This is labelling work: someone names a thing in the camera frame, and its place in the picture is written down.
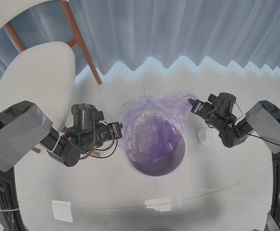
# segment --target blue curtain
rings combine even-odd
[[[105,75],[120,60],[136,70],[148,57],[168,68],[180,56],[197,66],[208,56],[227,66],[280,68],[280,0],[70,0],[95,66]],[[45,2],[11,20],[26,48],[67,42],[73,34],[58,1]],[[87,63],[78,45],[76,74]],[[17,56],[0,30],[0,78]]]

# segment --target chair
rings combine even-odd
[[[0,112],[15,103],[28,100],[36,103],[53,122],[53,128],[60,132],[69,114],[75,82],[75,56],[71,46],[79,43],[81,49],[86,49],[68,0],[60,0],[75,35],[67,44],[49,42],[24,49],[8,23],[24,10],[46,1],[50,0],[0,0],[0,29],[7,23],[7,28],[22,51],[0,80]]]

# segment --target purple plastic bag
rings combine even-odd
[[[132,161],[152,164],[177,148],[184,121],[196,97],[186,91],[133,99],[124,104],[117,120],[123,124],[118,145]]]

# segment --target white tile floor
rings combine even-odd
[[[72,103],[94,104],[111,122],[132,98],[182,90],[203,101],[210,93],[230,92],[244,114],[262,99],[280,108],[279,74],[255,72],[250,66],[237,70],[234,64],[223,69],[202,64],[195,73],[186,64],[177,64],[167,76],[148,66],[135,79],[117,71],[100,86],[87,74],[75,84]],[[234,114],[240,115],[237,107]],[[70,115],[67,126],[72,123]],[[137,175],[122,150],[104,160],[88,158],[72,168],[46,153],[28,153],[15,167],[25,225],[34,231],[263,230],[272,195],[268,148],[256,138],[225,148],[216,131],[211,145],[203,146],[195,134],[201,123],[200,117],[190,114],[187,158],[164,179]],[[53,200],[71,203],[73,222],[54,219]]]

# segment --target gray-blue curtain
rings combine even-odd
[[[120,60],[136,70],[151,56],[165,68],[180,56],[197,66],[205,56],[242,68],[280,68],[280,0],[70,0],[95,66],[105,75]],[[11,21],[26,48],[67,42],[73,34],[58,1],[21,13]],[[76,74],[87,63],[78,45]],[[0,78],[17,56],[0,30]]]

